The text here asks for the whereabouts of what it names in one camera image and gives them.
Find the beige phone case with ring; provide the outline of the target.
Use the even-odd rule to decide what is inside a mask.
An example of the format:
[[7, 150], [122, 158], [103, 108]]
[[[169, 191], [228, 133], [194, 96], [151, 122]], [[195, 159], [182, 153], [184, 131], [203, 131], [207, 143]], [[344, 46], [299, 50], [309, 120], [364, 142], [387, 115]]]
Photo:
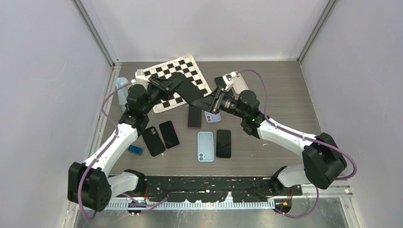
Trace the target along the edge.
[[242, 75], [238, 72], [232, 72], [232, 89], [234, 90], [235, 94], [239, 95], [244, 90], [249, 90], [246, 82], [244, 81]]

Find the dark phone from lilac case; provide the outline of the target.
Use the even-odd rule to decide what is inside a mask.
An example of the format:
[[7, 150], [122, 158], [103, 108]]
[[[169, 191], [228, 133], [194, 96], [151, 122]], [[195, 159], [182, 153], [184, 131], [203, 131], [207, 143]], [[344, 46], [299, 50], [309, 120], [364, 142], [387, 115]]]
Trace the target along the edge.
[[195, 106], [189, 106], [188, 109], [188, 128], [199, 129], [202, 124], [202, 110]]

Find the black phone from blue case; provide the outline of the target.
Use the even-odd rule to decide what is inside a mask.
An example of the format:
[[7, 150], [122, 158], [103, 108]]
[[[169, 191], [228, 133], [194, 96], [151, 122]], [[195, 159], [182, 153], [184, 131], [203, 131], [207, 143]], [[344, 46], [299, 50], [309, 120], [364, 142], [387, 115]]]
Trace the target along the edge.
[[216, 133], [216, 157], [231, 158], [231, 131], [217, 130]]

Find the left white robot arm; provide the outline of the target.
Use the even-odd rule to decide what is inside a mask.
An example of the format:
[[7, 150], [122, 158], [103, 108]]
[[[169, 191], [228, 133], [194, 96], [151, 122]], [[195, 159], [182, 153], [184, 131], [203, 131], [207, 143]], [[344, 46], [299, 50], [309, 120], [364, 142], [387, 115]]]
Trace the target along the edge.
[[74, 162], [68, 170], [67, 198], [77, 203], [81, 210], [103, 211], [111, 198], [130, 192], [139, 197], [145, 193], [144, 174], [125, 170], [110, 177], [110, 171], [123, 152], [135, 142], [145, 130], [148, 113], [159, 100], [167, 99], [179, 91], [184, 84], [182, 74], [168, 79], [154, 76], [146, 84], [128, 83], [125, 112], [118, 122], [109, 119], [115, 130], [105, 143], [84, 162]]

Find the light blue cased phone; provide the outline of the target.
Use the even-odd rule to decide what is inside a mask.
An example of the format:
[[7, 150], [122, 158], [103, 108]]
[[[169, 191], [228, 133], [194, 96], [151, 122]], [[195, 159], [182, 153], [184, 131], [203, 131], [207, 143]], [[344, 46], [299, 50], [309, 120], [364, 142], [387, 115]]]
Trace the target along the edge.
[[212, 132], [198, 132], [197, 159], [199, 162], [214, 161], [214, 136]]

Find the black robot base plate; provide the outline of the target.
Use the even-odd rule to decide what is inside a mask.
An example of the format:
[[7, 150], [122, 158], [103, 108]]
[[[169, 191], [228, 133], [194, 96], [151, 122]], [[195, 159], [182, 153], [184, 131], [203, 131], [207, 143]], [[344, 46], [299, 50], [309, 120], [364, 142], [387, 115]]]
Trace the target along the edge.
[[301, 196], [301, 186], [276, 187], [269, 177], [260, 176], [146, 176], [140, 190], [128, 191], [131, 197], [146, 197], [152, 202], [264, 202], [272, 197]]

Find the purple edged phone from case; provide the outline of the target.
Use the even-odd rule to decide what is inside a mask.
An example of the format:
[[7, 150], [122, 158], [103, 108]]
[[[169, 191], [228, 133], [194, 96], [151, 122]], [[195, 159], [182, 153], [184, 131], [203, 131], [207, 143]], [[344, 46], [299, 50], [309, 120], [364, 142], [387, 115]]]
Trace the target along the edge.
[[172, 149], [180, 145], [180, 141], [172, 121], [160, 123], [159, 129], [161, 131], [161, 135], [167, 149]]

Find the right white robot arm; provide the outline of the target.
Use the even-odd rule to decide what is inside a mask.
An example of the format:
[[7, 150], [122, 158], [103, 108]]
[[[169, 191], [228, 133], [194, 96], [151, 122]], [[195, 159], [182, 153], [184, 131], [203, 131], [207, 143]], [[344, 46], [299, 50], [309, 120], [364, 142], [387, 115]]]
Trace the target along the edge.
[[306, 134], [276, 122], [259, 110], [260, 102], [250, 90], [242, 91], [235, 99], [217, 87], [190, 104], [213, 114], [224, 111], [237, 116], [242, 119], [246, 134], [276, 143], [302, 158], [301, 165], [283, 166], [271, 176], [271, 188], [278, 195], [300, 184], [313, 184], [325, 190], [335, 180], [343, 179], [341, 174], [347, 162], [329, 134]]

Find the lilac cased phone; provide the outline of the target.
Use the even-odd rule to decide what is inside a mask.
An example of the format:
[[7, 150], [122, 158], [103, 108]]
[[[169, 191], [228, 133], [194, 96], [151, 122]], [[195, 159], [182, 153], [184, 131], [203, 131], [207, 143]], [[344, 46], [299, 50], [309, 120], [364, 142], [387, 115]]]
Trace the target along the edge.
[[221, 115], [220, 114], [212, 114], [207, 111], [204, 112], [205, 114], [205, 119], [207, 123], [216, 123], [221, 121]]

